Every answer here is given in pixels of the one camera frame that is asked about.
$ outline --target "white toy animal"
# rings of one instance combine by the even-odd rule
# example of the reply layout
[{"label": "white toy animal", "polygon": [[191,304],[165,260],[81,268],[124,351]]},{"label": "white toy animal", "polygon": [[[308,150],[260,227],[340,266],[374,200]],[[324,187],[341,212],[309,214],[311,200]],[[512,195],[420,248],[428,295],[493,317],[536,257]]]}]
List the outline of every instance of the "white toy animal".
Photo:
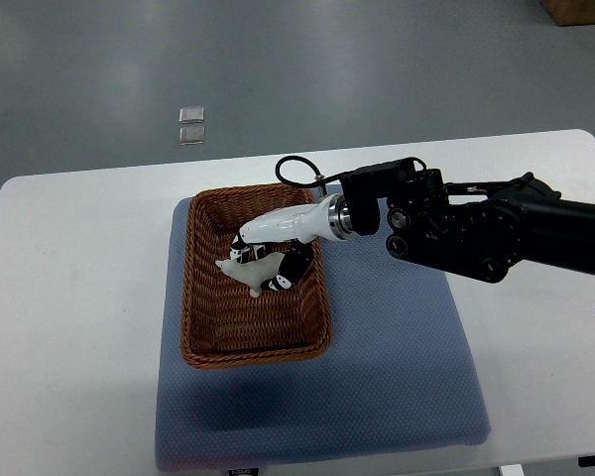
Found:
[{"label": "white toy animal", "polygon": [[249,294],[252,298],[257,298],[262,293],[260,284],[276,276],[284,257],[283,253],[270,253],[261,260],[243,264],[236,260],[216,260],[216,266],[225,275],[251,288]]}]

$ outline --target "blue mat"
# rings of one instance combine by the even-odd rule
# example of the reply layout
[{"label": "blue mat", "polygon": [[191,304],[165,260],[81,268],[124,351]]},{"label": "blue mat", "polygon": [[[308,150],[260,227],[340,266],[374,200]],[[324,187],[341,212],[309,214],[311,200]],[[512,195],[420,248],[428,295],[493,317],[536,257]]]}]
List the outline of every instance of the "blue mat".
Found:
[{"label": "blue mat", "polygon": [[322,242],[334,328],[322,356],[213,371],[188,366],[179,340],[189,202],[175,210],[168,262],[156,428],[161,470],[485,441],[489,421],[447,279],[393,259],[385,220],[375,236]]}]

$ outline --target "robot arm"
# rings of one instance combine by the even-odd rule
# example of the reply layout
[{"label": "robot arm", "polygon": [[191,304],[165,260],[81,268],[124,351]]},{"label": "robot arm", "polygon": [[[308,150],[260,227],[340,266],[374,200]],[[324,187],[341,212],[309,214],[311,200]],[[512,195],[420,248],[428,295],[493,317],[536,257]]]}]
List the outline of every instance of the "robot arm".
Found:
[{"label": "robot arm", "polygon": [[[280,167],[288,160],[311,165],[319,180],[286,180]],[[286,289],[288,282],[294,286],[310,262],[304,260],[305,246],[316,237],[345,241],[376,233],[379,198],[387,199],[393,233],[386,248],[394,258],[487,283],[502,281],[521,260],[595,275],[595,204],[562,200],[560,192],[531,173],[502,182],[444,183],[440,170],[407,158],[323,179],[311,162],[289,156],[278,162],[276,175],[299,187],[339,179],[343,194],[275,210],[243,225],[232,244],[234,259],[242,258],[234,246],[294,242],[278,279],[263,289]],[[452,195],[486,198],[456,205],[449,203]]]}]

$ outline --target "white table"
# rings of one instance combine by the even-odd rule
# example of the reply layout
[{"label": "white table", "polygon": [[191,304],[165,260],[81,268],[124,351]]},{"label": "white table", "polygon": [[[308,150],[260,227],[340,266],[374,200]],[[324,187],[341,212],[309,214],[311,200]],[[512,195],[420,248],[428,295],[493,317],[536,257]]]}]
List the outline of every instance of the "white table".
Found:
[{"label": "white table", "polygon": [[[407,156],[442,169],[446,181],[532,171],[566,199],[595,202],[595,140],[582,131],[304,155],[326,175]],[[0,475],[158,474],[155,404],[173,210],[204,189],[275,181],[279,157],[22,177],[3,186]],[[311,179],[299,167],[283,172]],[[499,285],[448,279],[491,421],[488,440],[272,467],[266,475],[411,473],[595,453],[595,278],[520,263]]]}]

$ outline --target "concrete floor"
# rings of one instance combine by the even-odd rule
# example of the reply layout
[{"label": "concrete floor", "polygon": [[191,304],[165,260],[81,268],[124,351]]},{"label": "concrete floor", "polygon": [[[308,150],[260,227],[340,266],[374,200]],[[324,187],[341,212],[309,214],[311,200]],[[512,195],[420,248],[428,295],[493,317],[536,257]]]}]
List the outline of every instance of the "concrete floor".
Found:
[{"label": "concrete floor", "polygon": [[[186,105],[203,145],[177,145]],[[558,28],[537,0],[0,0],[0,186],[570,128],[595,136],[595,26]]]}]

